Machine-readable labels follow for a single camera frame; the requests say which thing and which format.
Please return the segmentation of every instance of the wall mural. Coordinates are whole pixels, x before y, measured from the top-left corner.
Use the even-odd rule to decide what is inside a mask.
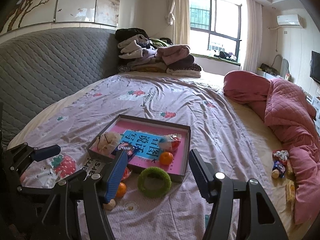
[[[116,26],[119,18],[120,0],[97,0],[96,23]]]
[[[20,27],[52,22],[56,0],[19,0],[7,16],[7,21],[0,26],[5,33]]]
[[[96,22],[117,26],[120,0],[19,0],[0,34],[46,22]]]

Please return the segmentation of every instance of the beige curtain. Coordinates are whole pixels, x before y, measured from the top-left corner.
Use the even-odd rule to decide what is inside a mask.
[[[247,8],[247,50],[241,70],[256,73],[262,44],[262,6],[254,0],[247,0]]]
[[[173,44],[189,44],[190,12],[189,0],[174,0]]]
[[[174,10],[174,4],[175,0],[167,0],[167,6],[168,6],[168,15],[165,17],[165,20],[167,21],[168,25],[173,25],[175,17],[173,15]]]

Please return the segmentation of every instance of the window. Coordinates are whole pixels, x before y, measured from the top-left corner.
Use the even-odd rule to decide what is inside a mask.
[[[232,52],[240,48],[241,6],[223,0],[189,0],[192,51]]]

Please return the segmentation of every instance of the candy wrapper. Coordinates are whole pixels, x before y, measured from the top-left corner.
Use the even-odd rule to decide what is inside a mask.
[[[283,178],[285,173],[285,167],[280,161],[275,161],[275,164],[273,165],[272,170],[278,170],[279,171],[279,178]]]
[[[286,150],[272,152],[273,159],[280,161],[283,165],[287,166],[289,153]]]
[[[131,172],[132,171],[130,171],[129,168],[126,167],[125,170],[124,170],[124,173],[123,173],[121,181],[124,181],[125,179],[127,179],[130,176]]]
[[[120,143],[116,149],[111,153],[112,155],[116,155],[118,151],[124,150],[128,155],[128,162],[132,159],[132,157],[139,151],[139,148],[133,146],[130,143]]]
[[[178,149],[181,143],[181,134],[168,134],[165,135],[159,142],[158,146],[160,149],[168,152],[174,152]]]

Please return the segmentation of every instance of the bed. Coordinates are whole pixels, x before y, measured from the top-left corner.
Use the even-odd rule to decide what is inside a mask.
[[[110,89],[116,84],[120,87]],[[256,177],[271,198],[289,239],[302,239],[310,224],[294,225],[291,208],[285,203],[285,181],[273,181],[270,176],[273,166],[271,152],[280,149],[281,143],[249,107],[225,98],[222,87],[223,76],[206,72],[202,72],[200,79],[173,78],[162,73],[114,75],[43,110],[10,142],[8,148],[25,141],[34,147],[58,143],[62,153],[70,155],[76,170],[79,170],[89,160],[86,145],[117,114],[190,125],[191,148],[197,148],[205,161],[211,162],[216,170],[232,178],[246,180],[250,176]],[[176,102],[165,103],[164,98],[171,100],[174,96]],[[103,109],[108,110],[97,110],[97,106],[104,106]],[[237,132],[230,134],[232,129],[228,130],[227,126],[236,128]],[[50,168],[50,161],[32,164],[26,171],[23,185],[52,187],[59,178],[54,172],[47,174],[44,171],[44,167]],[[143,204],[147,199],[143,199],[136,189],[136,175],[132,176],[127,187],[129,191],[125,197],[117,201],[113,211],[108,212],[116,239],[124,239],[135,232],[139,233],[140,239],[147,239],[150,235],[158,239],[164,228],[167,229],[166,239],[202,237],[205,230],[204,215],[210,214],[211,206],[201,199],[189,168],[181,185],[174,184],[164,199],[150,204]],[[134,214],[124,212],[128,203],[133,203]],[[235,203],[230,239],[235,239],[237,205]],[[83,237],[88,239],[84,213],[81,210],[79,213]]]
[[[69,163],[63,174],[56,172],[53,158],[33,163],[23,185],[53,187],[84,167],[88,174],[93,167],[99,172],[103,163],[91,160],[86,147],[119,114],[175,122],[191,127],[190,148],[198,149],[216,170],[243,181],[257,178],[289,238],[302,239],[310,224],[294,225],[285,204],[285,181],[270,176],[271,152],[281,143],[249,107],[225,98],[223,76],[116,74],[116,47],[110,30],[76,27],[28,33],[0,45],[4,144],[11,148],[28,142],[41,148],[58,143]],[[203,236],[211,206],[201,198],[189,168],[184,182],[174,183],[163,199],[141,197],[136,179],[136,174],[130,177],[127,194],[108,212],[117,239],[135,233],[140,239],[160,239],[164,231],[165,239]],[[128,203],[133,212],[125,209]],[[235,202],[230,239],[235,239],[237,207]],[[79,218],[83,239],[88,239],[82,202]]]

